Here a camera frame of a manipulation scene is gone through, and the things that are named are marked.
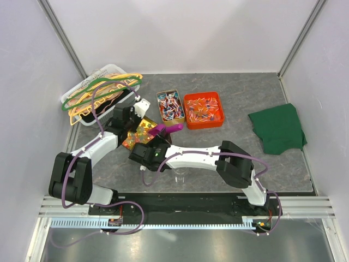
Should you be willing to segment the purple plastic scoop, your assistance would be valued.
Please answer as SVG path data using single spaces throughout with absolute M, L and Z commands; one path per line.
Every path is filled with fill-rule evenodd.
M 183 129 L 183 127 L 184 127 L 184 125 L 182 123 L 174 124 L 172 126 L 166 126 L 165 124 L 159 124 L 156 127 L 150 129 L 148 131 L 148 134 L 150 134 L 152 136 L 156 136 L 160 133 L 167 135 L 167 134 L 181 131 Z

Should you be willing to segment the gold square tin star candies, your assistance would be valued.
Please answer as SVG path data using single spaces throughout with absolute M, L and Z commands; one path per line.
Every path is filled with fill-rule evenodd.
M 138 142 L 147 144 L 154 138 L 149 131 L 155 128 L 157 125 L 157 123 L 145 116 L 139 124 L 136 132 L 128 132 L 128 136 L 123 141 L 122 146 L 128 150 L 132 150 L 132 148 Z

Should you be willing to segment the clear plastic jar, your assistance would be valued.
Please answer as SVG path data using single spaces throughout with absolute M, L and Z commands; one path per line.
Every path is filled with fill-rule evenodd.
M 174 169 L 174 179 L 176 183 L 183 184 L 185 182 L 185 177 L 188 173 L 187 169 L 185 168 L 178 168 Z

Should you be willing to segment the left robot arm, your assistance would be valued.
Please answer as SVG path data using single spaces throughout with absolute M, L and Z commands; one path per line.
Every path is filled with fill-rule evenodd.
M 109 152 L 120 147 L 129 132 L 135 132 L 146 114 L 146 109 L 137 105 L 126 108 L 115 107 L 101 132 L 90 143 L 70 153 L 56 155 L 49 184 L 49 195 L 60 199 L 65 208 L 74 204 L 84 205 L 101 190 L 101 209 L 108 215 L 119 210 L 119 200 L 113 197 L 113 190 L 94 187 L 92 169 Z

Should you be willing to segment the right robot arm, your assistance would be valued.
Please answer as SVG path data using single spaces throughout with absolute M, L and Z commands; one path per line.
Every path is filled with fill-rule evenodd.
M 231 141 L 223 141 L 219 146 L 193 148 L 152 140 L 147 144 L 136 143 L 129 159 L 157 175 L 167 169 L 181 168 L 215 171 L 227 185 L 243 191 L 254 214 L 262 215 L 269 209 L 267 190 L 259 182 L 259 176 L 268 171 L 267 163 Z

